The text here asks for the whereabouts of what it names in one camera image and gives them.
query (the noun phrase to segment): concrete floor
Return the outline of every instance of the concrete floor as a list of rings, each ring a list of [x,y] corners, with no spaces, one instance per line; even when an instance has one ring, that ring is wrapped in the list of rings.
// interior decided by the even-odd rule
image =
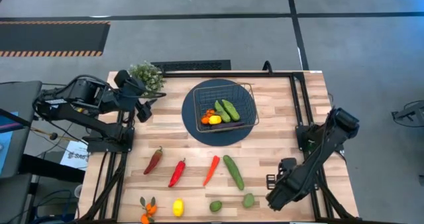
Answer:
[[[298,13],[424,11],[424,0],[295,0]],[[289,13],[288,0],[2,0],[0,17]],[[78,74],[143,60],[231,59],[234,70],[300,70],[291,19],[112,21],[98,58],[1,58],[0,82],[66,83]],[[390,112],[422,99],[424,17],[300,19],[311,70],[323,70],[334,103],[360,119],[345,144],[360,216],[424,223],[424,132],[393,123]],[[72,129],[83,135],[83,129]],[[51,144],[31,137],[26,153]]]

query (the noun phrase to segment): black round plate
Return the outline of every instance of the black round plate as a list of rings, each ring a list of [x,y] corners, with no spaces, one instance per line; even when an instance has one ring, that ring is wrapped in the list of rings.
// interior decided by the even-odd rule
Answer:
[[[230,144],[234,144],[244,138],[250,133],[253,127],[247,127],[243,129],[235,129],[232,131],[221,131],[215,133],[200,133],[196,129],[196,120],[195,120],[195,107],[194,107],[194,98],[193,91],[197,88],[203,87],[213,87],[218,85],[233,85],[235,82],[224,80],[224,79],[212,79],[204,81],[197,86],[195,86],[191,91],[187,94],[184,99],[183,107],[182,107],[182,116],[185,128],[187,131],[203,144],[207,144],[210,146],[227,146]]]

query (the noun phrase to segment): hazard stripe tape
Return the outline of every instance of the hazard stripe tape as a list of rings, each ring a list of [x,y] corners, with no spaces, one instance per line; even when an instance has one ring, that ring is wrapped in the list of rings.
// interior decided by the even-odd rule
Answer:
[[[0,21],[0,25],[82,25],[82,24],[107,24],[110,21]]]
[[[101,51],[0,51],[0,57],[101,56]]]

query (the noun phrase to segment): green plant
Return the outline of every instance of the green plant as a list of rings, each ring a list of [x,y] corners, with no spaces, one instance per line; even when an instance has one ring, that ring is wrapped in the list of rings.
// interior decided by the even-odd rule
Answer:
[[[160,91],[164,87],[165,79],[161,75],[160,69],[150,62],[144,61],[142,64],[131,65],[128,72],[131,76],[142,80],[149,91]]]

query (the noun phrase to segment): wire basket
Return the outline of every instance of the wire basket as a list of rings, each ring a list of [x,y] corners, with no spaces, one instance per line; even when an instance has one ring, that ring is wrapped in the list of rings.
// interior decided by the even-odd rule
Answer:
[[[200,133],[231,131],[259,124],[259,116],[256,111],[252,86],[248,83],[197,88],[194,90],[193,96],[196,128]],[[244,125],[224,129],[212,129],[212,125],[204,125],[201,122],[201,118],[206,114],[206,111],[215,108],[216,100],[222,105],[222,99],[230,101],[234,105],[237,113],[240,115],[238,122],[243,122]]]

